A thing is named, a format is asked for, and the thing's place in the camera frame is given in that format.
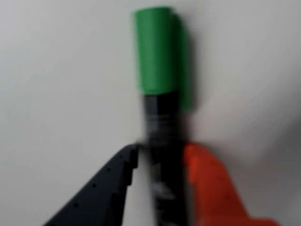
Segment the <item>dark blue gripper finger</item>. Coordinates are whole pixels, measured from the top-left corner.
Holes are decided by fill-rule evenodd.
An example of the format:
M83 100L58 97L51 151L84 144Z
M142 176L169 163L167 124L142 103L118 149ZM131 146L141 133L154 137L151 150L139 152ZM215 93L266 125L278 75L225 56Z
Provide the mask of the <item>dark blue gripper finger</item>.
M137 144L118 151L50 220L47 226L120 226L127 188L138 166Z

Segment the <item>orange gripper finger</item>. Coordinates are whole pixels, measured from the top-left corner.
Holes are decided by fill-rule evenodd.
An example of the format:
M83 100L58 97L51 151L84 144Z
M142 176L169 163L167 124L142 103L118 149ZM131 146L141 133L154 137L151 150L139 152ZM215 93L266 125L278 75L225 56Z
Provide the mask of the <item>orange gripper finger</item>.
M256 218L246 210L223 163L196 143L184 146L183 163L192 185L196 226L277 226L270 218Z

